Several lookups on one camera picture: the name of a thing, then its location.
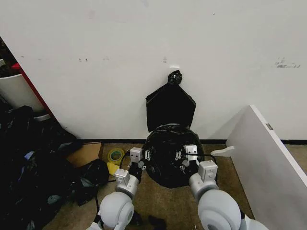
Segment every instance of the red object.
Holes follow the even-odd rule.
[[[20,73],[24,77],[25,81],[28,83],[28,85],[30,86],[30,88],[32,89],[32,91],[34,92],[36,97],[39,99],[39,101],[41,102],[41,104],[43,105],[43,107],[45,108],[47,113],[49,113],[50,116],[52,116],[54,119],[56,119],[55,116],[53,115],[53,113],[51,112],[51,110],[49,109],[48,105],[44,101],[44,99],[38,93],[38,91],[36,90],[35,86],[32,84],[32,82],[30,81],[30,79],[28,78],[26,73],[24,72],[23,68],[21,68],[21,66],[19,65],[19,63],[16,63],[15,65],[12,65],[12,69],[16,69],[16,70],[20,71]]]

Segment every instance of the pile of black bags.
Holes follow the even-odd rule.
[[[0,101],[3,229],[42,229],[69,196],[82,205],[97,194],[108,181],[106,163],[74,168],[65,159],[81,146],[55,119],[37,122],[31,107]]]

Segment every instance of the tape roll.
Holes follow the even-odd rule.
[[[111,149],[110,152],[107,154],[107,160],[112,164],[119,165],[124,155],[124,150],[120,148]]]

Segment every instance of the floor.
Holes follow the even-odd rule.
[[[142,144],[104,144],[99,146],[97,154],[89,154],[90,158],[97,157],[107,161],[106,155],[113,148],[129,150],[132,147],[141,147]],[[225,145],[203,145],[206,153],[213,150],[225,148]],[[307,173],[307,146],[306,145],[286,145],[290,153],[298,164]],[[123,162],[123,168],[127,168],[129,159]],[[238,202],[240,208],[249,217],[253,217],[242,185],[237,176],[236,170],[230,158],[218,157],[217,164],[218,183],[221,190],[228,192]],[[99,202],[107,195],[115,191],[116,183],[109,183],[102,186],[98,192]],[[127,230],[152,230],[154,229],[148,222],[148,216],[152,215],[166,221],[168,230],[201,230],[201,222],[197,214],[197,204],[188,186],[176,189],[167,189],[159,186],[150,179],[144,171],[142,182],[138,186],[138,191],[133,200],[135,210],[143,219],[144,224],[140,227],[127,226]],[[96,213],[95,201],[79,207],[69,200],[61,208],[55,218],[44,227],[44,230],[85,230],[87,229]]]

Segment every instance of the white bucket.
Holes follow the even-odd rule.
[[[36,113],[44,110],[43,105],[21,74],[0,78],[0,94],[13,108],[27,105],[32,107]]]

